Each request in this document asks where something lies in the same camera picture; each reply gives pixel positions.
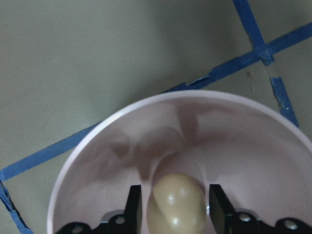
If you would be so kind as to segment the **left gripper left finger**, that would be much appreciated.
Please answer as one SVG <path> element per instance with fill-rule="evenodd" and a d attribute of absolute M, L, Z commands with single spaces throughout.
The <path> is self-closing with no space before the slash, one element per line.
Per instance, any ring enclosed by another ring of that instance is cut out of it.
<path fill-rule="evenodd" d="M 60 228 L 58 234 L 139 234 L 142 224 L 142 192 L 140 185 L 132 185 L 122 213 L 102 221 L 92 229 L 88 224 L 71 222 Z"/>

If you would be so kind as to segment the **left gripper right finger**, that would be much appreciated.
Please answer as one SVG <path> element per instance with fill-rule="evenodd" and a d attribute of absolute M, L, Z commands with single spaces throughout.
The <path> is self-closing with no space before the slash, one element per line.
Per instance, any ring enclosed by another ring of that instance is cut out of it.
<path fill-rule="evenodd" d="M 251 210 L 235 209 L 221 185 L 209 185 L 209 215 L 217 234 L 306 234 L 307 223 L 291 217 L 266 224 Z"/>

